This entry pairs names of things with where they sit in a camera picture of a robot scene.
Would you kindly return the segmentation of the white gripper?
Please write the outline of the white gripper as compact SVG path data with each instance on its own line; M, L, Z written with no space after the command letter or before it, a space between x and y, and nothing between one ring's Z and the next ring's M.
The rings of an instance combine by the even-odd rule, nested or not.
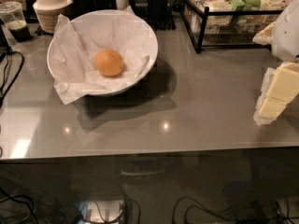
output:
M292 0L278 16L272 32L272 53L283 62L264 76L253 119L265 125L275 121L299 94L299 0Z

